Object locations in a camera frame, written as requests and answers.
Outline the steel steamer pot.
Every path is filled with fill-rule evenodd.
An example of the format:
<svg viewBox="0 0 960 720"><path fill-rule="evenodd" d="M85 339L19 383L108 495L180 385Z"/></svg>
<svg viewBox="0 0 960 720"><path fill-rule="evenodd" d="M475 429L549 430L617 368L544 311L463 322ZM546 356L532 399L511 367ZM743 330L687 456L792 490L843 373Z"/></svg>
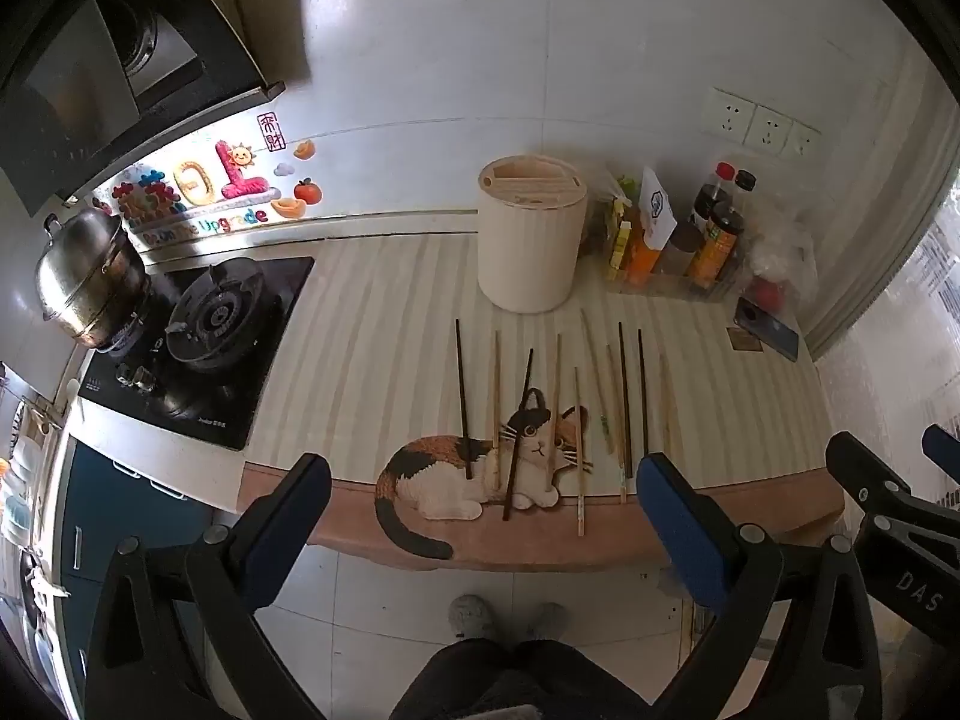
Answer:
<svg viewBox="0 0 960 720"><path fill-rule="evenodd" d="M85 208L44 220L47 244L34 268L43 319L86 348L109 349L137 314L148 275L119 216Z"/></svg>

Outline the dark brown chopstick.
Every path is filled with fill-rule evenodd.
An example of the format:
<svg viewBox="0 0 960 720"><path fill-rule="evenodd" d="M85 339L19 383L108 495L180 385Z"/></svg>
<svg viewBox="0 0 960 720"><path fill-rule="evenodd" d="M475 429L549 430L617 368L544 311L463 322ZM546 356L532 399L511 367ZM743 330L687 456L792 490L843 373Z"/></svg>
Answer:
<svg viewBox="0 0 960 720"><path fill-rule="evenodd" d="M519 406L517 406L516 415L521 421L524 419L524 413L527 410L527 399L530 392L530 379L532 379L532 367L534 367L534 346L531 346L527 353L526 372L524 372L524 387L521 392ZM521 444L523 444L524 427L519 424L516 431L512 434L511 461L509 462L508 484L506 484L505 505L503 505L503 515L501 520L509 522L512 509L514 509L514 491L516 491L517 465L519 465L519 455L521 455Z"/></svg>

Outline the thin black chopstick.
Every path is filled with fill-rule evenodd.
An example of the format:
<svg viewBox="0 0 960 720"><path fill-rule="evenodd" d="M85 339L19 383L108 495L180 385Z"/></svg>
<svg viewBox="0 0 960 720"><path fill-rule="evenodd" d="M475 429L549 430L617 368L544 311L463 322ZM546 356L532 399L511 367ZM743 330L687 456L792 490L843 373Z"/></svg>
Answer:
<svg viewBox="0 0 960 720"><path fill-rule="evenodd" d="M646 353L644 352L643 329L638 327L636 330L638 337L638 366L640 366L640 394L641 394L641 458L649 455L651 445L649 445L649 429L651 429L651 411L649 411L649 395L647 394L647 366Z"/></svg>

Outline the grey slipper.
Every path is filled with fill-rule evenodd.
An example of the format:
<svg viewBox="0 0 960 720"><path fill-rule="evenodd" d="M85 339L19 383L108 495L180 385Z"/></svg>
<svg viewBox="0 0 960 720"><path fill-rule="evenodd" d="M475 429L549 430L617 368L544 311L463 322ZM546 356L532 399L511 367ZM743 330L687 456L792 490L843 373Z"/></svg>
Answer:
<svg viewBox="0 0 960 720"><path fill-rule="evenodd" d="M565 606L549 601L535 608L524 635L527 640L562 640L568 626L569 613Z"/></svg>
<svg viewBox="0 0 960 720"><path fill-rule="evenodd" d="M455 639L498 639L500 628L490 605L477 595L460 595L451 601L448 621Z"/></svg>

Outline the red cap sauce bottle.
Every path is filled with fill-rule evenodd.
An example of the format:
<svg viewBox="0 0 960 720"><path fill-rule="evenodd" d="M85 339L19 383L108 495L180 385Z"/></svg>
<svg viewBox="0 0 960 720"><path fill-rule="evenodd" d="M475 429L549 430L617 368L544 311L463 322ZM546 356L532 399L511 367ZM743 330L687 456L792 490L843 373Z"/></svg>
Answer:
<svg viewBox="0 0 960 720"><path fill-rule="evenodd" d="M721 161L716 164L713 174L701 186L697 198L693 202L690 223L698 231L706 231L711 213L719 202L727 202L731 198L732 182L736 177L736 168L732 164Z"/></svg>

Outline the white plastic bag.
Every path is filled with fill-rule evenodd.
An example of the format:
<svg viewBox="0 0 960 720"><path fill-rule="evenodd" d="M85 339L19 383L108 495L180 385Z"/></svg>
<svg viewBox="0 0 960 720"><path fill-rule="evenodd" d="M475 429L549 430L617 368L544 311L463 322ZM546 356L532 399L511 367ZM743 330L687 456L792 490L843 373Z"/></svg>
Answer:
<svg viewBox="0 0 960 720"><path fill-rule="evenodd" d="M804 224L784 216L758 220L747 234L743 294L773 316L796 312L815 298L814 241Z"/></svg>

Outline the grey slipper left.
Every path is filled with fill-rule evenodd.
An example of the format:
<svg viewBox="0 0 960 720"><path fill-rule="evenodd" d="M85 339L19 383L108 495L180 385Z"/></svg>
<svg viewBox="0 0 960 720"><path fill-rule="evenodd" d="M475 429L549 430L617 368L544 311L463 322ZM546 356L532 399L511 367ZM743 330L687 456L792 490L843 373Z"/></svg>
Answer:
<svg viewBox="0 0 960 720"><path fill-rule="evenodd" d="M451 601L448 621L455 639L498 639L500 628L490 605L477 595L460 595Z"/></svg>

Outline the black range hood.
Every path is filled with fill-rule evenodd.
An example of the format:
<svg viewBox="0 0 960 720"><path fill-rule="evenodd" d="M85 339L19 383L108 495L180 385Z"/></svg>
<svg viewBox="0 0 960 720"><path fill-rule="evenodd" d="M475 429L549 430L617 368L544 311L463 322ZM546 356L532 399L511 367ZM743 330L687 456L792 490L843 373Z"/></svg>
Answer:
<svg viewBox="0 0 960 720"><path fill-rule="evenodd" d="M238 0L2 0L2 177L29 216L285 86Z"/></svg>

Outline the colourful wall stickers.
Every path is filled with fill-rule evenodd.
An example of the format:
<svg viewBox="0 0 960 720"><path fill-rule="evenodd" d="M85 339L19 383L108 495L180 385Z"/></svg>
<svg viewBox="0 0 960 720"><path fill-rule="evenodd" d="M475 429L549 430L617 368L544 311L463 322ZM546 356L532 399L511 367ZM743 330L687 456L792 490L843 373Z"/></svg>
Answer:
<svg viewBox="0 0 960 720"><path fill-rule="evenodd" d="M286 137L270 107L236 114L148 154L93 190L140 249L301 223L324 192L316 144Z"/></svg>

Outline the white wall socket panel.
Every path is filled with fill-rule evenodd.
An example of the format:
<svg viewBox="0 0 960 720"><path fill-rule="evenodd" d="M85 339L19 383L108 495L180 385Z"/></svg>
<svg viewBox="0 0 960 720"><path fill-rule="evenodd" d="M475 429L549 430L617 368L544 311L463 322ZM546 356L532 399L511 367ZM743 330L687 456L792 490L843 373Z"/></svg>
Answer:
<svg viewBox="0 0 960 720"><path fill-rule="evenodd" d="M757 153L791 161L813 158L822 138L814 127L719 88L706 93L701 130Z"/></svg>

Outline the black gas stove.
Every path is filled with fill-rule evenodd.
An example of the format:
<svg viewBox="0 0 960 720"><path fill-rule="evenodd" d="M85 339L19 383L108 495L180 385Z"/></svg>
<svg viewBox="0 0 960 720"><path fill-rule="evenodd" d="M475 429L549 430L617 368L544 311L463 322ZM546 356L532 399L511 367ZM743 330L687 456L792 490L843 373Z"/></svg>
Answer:
<svg viewBox="0 0 960 720"><path fill-rule="evenodd" d="M140 309L89 361L85 400L170 433L241 450L311 257L215 265L149 278Z"/></svg>

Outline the light wooden chopstick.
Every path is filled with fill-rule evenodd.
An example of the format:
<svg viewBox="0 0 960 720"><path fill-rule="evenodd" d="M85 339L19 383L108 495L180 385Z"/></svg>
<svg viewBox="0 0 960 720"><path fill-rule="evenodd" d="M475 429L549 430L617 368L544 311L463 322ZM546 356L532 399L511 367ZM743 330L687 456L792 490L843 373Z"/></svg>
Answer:
<svg viewBox="0 0 960 720"><path fill-rule="evenodd" d="M500 397L501 397L501 337L500 330L493 332L491 345L491 385L490 385L490 433L491 447L500 450Z"/></svg>

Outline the long wooden chopstick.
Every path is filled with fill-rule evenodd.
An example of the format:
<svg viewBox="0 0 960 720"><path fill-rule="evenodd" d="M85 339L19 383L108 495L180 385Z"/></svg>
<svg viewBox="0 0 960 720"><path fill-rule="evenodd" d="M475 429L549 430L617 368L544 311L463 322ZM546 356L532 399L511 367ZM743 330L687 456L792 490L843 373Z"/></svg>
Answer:
<svg viewBox="0 0 960 720"><path fill-rule="evenodd" d="M576 419L576 473L578 473L578 495L576 496L576 532L578 538L586 536L586 459L584 458L584 418L583 397L579 367L573 369L574 382L574 419Z"/></svg>

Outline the grey slipper right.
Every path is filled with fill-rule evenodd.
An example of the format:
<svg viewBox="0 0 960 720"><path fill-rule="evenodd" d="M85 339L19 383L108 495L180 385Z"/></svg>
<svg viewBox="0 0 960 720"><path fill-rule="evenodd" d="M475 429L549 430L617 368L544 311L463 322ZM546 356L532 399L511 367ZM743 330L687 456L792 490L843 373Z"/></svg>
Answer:
<svg viewBox="0 0 960 720"><path fill-rule="evenodd" d="M549 601L535 608L524 635L527 640L562 640L568 626L569 613L565 606Z"/></svg>

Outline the cat shaped mat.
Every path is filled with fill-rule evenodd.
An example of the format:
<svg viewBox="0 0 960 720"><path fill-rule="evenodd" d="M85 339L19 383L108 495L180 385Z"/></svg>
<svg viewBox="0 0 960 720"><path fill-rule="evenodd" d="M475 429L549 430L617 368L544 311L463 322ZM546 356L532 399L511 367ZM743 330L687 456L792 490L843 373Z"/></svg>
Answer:
<svg viewBox="0 0 960 720"><path fill-rule="evenodd" d="M524 427L517 465L514 507L519 511L550 511L562 499L556 477L576 470L574 405L558 418L556 470L553 486L545 489L550 408L539 388L531 388L521 421L512 413L500 426L500 450L491 439L470 438L473 478L466 478L460 437L423 436L395 450L374 486L374 516L382 533L399 550L425 559L446 561L454 548L446 541L412 530L400 511L409 509L427 522L475 522L490 504L505 504L511 461L512 434Z"/></svg>

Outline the orange label jar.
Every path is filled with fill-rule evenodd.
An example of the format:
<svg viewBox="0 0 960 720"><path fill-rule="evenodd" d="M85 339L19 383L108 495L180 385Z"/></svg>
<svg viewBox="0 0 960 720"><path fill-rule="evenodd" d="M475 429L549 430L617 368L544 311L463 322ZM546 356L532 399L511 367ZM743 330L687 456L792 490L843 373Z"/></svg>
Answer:
<svg viewBox="0 0 960 720"><path fill-rule="evenodd" d="M715 286L737 241L745 231L745 220L731 202L719 202L709 216L703 244L690 262L686 276L703 291Z"/></svg>

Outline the yellow seasoning box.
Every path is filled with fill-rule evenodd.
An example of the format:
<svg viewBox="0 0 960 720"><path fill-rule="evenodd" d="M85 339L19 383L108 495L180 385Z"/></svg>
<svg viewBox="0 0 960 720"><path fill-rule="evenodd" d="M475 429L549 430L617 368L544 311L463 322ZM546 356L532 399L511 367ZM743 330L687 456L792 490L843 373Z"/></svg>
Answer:
<svg viewBox="0 0 960 720"><path fill-rule="evenodd" d="M630 244L633 223L630 218L610 218L607 231L607 263L605 277L608 281L617 281L622 277L623 261Z"/></svg>

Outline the cream cylindrical utensil holder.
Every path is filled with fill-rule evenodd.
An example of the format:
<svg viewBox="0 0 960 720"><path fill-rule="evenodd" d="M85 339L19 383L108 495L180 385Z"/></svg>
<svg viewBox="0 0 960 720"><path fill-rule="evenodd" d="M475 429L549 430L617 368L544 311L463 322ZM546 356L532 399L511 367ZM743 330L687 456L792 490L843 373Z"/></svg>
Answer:
<svg viewBox="0 0 960 720"><path fill-rule="evenodd" d="M478 286L500 309L542 314L573 288L587 185L571 164L514 154L478 176Z"/></svg>

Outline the pale bamboo chopstick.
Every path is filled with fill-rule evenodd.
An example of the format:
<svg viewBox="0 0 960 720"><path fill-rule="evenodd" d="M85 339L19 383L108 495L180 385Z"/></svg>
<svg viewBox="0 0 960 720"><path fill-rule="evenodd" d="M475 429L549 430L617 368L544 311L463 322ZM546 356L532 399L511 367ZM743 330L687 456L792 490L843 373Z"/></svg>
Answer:
<svg viewBox="0 0 960 720"><path fill-rule="evenodd" d="M581 325L583 326L584 343L586 344L587 349L587 359L589 359L589 371L597 392L599 415L601 415L599 416L599 419L601 420L602 436L604 436L604 444L608 455L613 455L613 439L612 433L610 432L610 422L608 422L607 401L605 401L601 369L599 369L599 358L597 358L596 355L597 349L596 345L594 344L594 337L592 336L589 319L587 318L586 309L584 309L584 307L579 307L579 317L581 317Z"/></svg>

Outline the dark blue cabinet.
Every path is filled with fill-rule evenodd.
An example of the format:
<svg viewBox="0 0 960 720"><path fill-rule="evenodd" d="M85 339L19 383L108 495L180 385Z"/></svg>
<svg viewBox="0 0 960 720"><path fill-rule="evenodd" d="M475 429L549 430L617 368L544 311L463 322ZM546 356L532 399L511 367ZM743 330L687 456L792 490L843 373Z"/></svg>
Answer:
<svg viewBox="0 0 960 720"><path fill-rule="evenodd" d="M94 616L117 543L128 536L145 548L190 543L212 523L213 509L124 470L81 442L67 460L57 567L68 596L59 617L71 695L81 706Z"/></svg>

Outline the green snack packet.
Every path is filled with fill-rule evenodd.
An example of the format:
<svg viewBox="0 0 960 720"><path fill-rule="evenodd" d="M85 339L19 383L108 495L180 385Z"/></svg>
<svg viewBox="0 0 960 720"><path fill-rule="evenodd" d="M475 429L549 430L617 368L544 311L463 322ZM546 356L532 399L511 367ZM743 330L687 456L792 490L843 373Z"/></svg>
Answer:
<svg viewBox="0 0 960 720"><path fill-rule="evenodd" d="M607 239L607 223L617 205L633 206L640 193L640 183L635 177L613 177L610 172L594 169L586 176L587 211L579 255L596 254Z"/></svg>

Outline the wooden chopstick metal tip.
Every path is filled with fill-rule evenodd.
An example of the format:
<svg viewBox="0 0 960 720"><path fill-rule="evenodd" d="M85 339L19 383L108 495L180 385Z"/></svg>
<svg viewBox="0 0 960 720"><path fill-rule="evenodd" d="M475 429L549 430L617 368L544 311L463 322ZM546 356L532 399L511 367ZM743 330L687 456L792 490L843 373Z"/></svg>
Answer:
<svg viewBox="0 0 960 720"><path fill-rule="evenodd" d="M628 500L628 478L626 477L626 450L623 444L623 428L625 427L625 418L623 417L622 387L620 387L619 371L617 364L613 359L613 349L610 344L605 345L605 357L607 358L608 377L610 377L610 388L612 388L613 400L613 447L620 466L620 504L626 504Z"/></svg>

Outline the black cap sauce bottle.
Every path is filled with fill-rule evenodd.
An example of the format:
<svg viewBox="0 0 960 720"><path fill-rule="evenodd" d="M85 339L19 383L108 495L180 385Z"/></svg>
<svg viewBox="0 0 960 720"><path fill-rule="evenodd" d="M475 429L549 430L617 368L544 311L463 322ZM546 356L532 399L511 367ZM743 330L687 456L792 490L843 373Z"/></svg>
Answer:
<svg viewBox="0 0 960 720"><path fill-rule="evenodd" d="M757 176L747 169L739 169L734 177L734 192L732 192L732 205L739 213L747 211L755 187L757 187Z"/></svg>

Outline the wooden chopstick on cat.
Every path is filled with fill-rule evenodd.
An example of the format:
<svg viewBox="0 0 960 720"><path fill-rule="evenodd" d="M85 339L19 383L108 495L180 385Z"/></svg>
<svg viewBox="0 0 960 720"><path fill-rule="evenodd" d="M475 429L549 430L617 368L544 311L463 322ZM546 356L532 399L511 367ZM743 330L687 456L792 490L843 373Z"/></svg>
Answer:
<svg viewBox="0 0 960 720"><path fill-rule="evenodd" d="M560 417L560 394L562 393L562 356L563 333L556 333L555 349L553 349L553 379L550 390L550 433L548 433L547 466L545 466L545 489L553 486L556 470L556 431Z"/></svg>

